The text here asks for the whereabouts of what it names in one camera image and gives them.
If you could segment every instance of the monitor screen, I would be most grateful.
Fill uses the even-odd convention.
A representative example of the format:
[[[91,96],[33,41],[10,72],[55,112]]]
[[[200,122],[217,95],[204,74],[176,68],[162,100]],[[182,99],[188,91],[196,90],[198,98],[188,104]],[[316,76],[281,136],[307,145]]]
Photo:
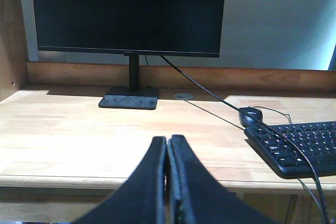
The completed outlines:
[[[39,50],[219,57],[224,0],[34,0]]]

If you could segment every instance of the monitor stand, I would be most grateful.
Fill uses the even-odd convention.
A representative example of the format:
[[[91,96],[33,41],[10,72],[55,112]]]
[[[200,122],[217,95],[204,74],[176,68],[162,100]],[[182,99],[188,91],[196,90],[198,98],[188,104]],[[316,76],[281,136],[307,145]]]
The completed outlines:
[[[121,108],[155,110],[158,102],[159,89],[140,88],[139,55],[129,54],[130,86],[111,87],[101,99],[100,108]]]

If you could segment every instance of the black cable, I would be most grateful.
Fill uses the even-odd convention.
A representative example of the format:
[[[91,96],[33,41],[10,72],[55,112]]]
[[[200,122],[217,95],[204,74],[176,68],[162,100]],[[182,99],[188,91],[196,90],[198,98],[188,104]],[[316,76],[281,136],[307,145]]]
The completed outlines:
[[[147,55],[145,55],[145,61],[146,61],[146,63],[147,63],[147,67],[148,67],[148,61],[147,61]]]
[[[264,127],[266,127],[268,130],[270,130],[271,134],[275,135],[276,137],[281,136],[285,142],[287,142],[292,148],[294,148],[298,153],[300,153],[301,157],[303,157],[303,159],[307,162],[308,166],[310,167],[312,174],[313,174],[313,180],[315,182],[317,191],[319,193],[319,198],[320,198],[320,204],[321,204],[321,208],[322,208],[322,216],[321,216],[321,220],[322,223],[324,224],[329,224],[329,218],[328,218],[328,213],[327,213],[327,207],[326,207],[326,202],[324,199],[324,195],[323,195],[323,190],[322,190],[322,186],[321,186],[321,182],[319,177],[317,176],[317,173],[314,169],[314,167],[312,166],[312,164],[310,163],[310,161],[308,160],[308,158],[305,156],[305,154],[291,141],[289,140],[286,136],[282,135],[280,132],[276,131],[275,129],[273,129],[272,127],[270,127],[269,125],[267,125],[266,123],[264,123],[263,121],[260,121],[256,118],[254,118],[253,116],[251,116],[250,114],[240,110],[239,108],[235,107],[234,105],[228,103],[227,101],[221,99],[220,97],[218,97],[217,95],[215,95],[214,93],[212,93],[211,91],[207,90],[205,87],[203,87],[202,85],[200,85],[198,82],[194,81],[191,77],[189,77],[187,74],[185,74],[184,72],[182,72],[179,68],[177,68],[175,65],[173,65],[172,63],[170,63],[170,61],[168,61],[165,57],[161,56],[161,58],[167,62],[172,68],[174,68],[177,72],[179,72],[180,74],[182,74],[185,78],[187,78],[189,81],[191,81],[192,83],[194,83],[196,86],[200,87],[202,90],[204,90],[205,92],[207,92],[208,94],[210,94],[212,97],[216,98],[218,101],[221,101],[222,103],[224,103],[225,105],[229,106],[230,108],[249,116],[250,118],[256,120],[259,124],[263,125]]]
[[[253,108],[255,108],[255,109],[258,108],[258,109],[272,110],[272,111],[277,112],[277,113],[279,113],[281,115],[284,115],[288,119],[289,124],[293,124],[292,118],[290,117],[290,114],[284,114],[284,113],[282,113],[282,112],[280,112],[278,110],[270,109],[268,107],[263,107],[263,106],[254,106]]]

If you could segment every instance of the monitor base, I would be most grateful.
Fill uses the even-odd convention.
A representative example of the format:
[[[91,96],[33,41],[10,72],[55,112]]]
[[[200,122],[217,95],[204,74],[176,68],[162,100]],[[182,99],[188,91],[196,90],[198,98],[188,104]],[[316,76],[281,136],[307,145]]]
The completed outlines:
[[[140,88],[132,91],[126,87],[112,87],[98,106],[100,108],[155,110],[158,96],[157,88]]]

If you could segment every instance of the desk surface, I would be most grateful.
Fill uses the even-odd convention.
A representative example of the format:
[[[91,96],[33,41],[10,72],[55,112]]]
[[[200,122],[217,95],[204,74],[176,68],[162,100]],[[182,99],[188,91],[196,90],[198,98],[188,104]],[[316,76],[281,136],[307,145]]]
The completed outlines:
[[[0,102],[0,185],[118,188],[136,168],[154,136],[183,134],[224,186],[239,192],[302,191],[284,180],[245,142],[238,114],[201,90],[161,89],[157,109],[102,109],[108,87],[28,86]],[[174,100],[188,92],[191,101]],[[336,94],[214,91],[237,107],[266,106],[294,123],[336,119]],[[263,110],[268,124],[287,123]],[[305,180],[314,188],[312,180]],[[335,194],[336,176],[321,178]]]

